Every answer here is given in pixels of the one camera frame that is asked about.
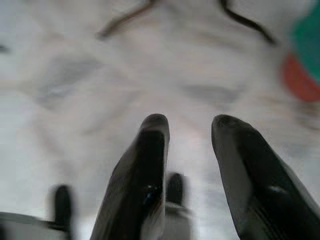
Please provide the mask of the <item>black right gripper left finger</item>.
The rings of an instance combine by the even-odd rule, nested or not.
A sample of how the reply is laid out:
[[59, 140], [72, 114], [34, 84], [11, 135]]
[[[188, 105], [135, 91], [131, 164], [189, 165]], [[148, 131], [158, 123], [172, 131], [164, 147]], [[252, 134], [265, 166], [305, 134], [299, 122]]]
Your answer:
[[147, 116], [110, 176], [90, 239], [162, 239], [169, 142], [167, 118]]

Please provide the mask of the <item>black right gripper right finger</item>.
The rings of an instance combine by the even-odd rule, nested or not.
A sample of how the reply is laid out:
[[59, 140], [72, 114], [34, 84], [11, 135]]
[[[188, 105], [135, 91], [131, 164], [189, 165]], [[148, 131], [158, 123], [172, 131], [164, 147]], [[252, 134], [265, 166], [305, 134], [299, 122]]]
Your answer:
[[319, 206], [257, 129], [220, 114], [211, 141], [240, 239], [319, 239]]

